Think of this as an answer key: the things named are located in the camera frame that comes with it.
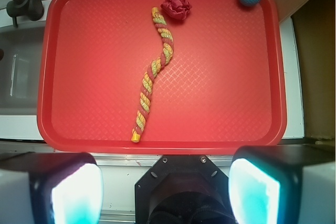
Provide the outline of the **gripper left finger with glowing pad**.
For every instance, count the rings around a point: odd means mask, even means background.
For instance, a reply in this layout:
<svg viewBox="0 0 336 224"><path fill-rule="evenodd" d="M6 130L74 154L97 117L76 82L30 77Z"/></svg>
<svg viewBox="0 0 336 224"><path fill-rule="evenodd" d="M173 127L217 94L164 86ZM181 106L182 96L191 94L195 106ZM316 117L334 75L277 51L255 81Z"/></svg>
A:
<svg viewBox="0 0 336 224"><path fill-rule="evenodd" d="M102 203L89 153L1 154L1 223L98 223Z"/></svg>

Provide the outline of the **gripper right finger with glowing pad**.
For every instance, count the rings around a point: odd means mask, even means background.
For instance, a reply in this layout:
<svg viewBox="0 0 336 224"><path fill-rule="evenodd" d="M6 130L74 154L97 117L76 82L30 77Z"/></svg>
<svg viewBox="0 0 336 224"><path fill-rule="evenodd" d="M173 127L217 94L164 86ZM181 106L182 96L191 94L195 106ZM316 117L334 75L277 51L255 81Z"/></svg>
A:
<svg viewBox="0 0 336 224"><path fill-rule="evenodd" d="M335 148L240 147L228 191L238 223L335 223Z"/></svg>

